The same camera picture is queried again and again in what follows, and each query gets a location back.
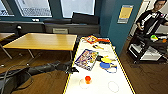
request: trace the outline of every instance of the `person's hand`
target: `person's hand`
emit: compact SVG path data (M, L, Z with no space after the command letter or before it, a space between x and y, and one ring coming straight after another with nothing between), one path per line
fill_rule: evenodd
M141 26L140 23L137 23L137 26L138 26L139 30L141 30L141 31L144 30L144 26Z

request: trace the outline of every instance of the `white table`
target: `white table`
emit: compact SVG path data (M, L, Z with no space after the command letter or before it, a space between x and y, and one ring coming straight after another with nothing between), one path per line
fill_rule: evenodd
M102 49L95 49L92 46L99 45L103 47ZM117 65L116 73L108 73L100 67L100 62L96 61L93 69L91 71L85 70L81 67L76 66L79 70L79 73L73 73L69 75L66 87L64 89L64 94L133 94L135 93L132 85L118 60L115 51L112 49L111 44L89 44L84 42L83 39L80 40L78 50L75 56L78 56L84 51L84 49L90 49L98 51L101 56L108 56L109 59L116 59L113 61L113 64ZM91 84L83 85L81 84L84 81L85 76L90 76L92 79Z

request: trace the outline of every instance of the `colorful item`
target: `colorful item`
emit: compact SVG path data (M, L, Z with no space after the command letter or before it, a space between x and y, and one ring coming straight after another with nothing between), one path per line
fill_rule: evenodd
M95 37L93 35L85 37L85 40L87 42L89 42L90 44L96 43L98 41L110 42L110 40L108 40L108 39L97 38L97 37Z
M96 51L85 49L83 53L75 60L74 63L79 67L91 71L95 64L98 54L99 53Z

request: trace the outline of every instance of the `red object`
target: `red object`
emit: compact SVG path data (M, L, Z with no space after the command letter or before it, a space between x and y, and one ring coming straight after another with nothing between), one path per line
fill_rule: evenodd
M86 84L90 84L90 82L91 82L90 76L86 76L85 81L86 81Z
M93 43L98 42L98 41L110 42L109 39L97 38L97 37L95 37L93 35L86 37L85 40L87 42L89 42L90 44L93 44Z

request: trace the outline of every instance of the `yellow object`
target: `yellow object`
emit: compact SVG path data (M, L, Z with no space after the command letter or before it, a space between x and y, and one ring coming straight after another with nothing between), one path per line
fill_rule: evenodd
M111 63L111 62L112 62L112 60L110 60L109 58L106 58L106 57L101 58L101 60L102 60L104 63Z

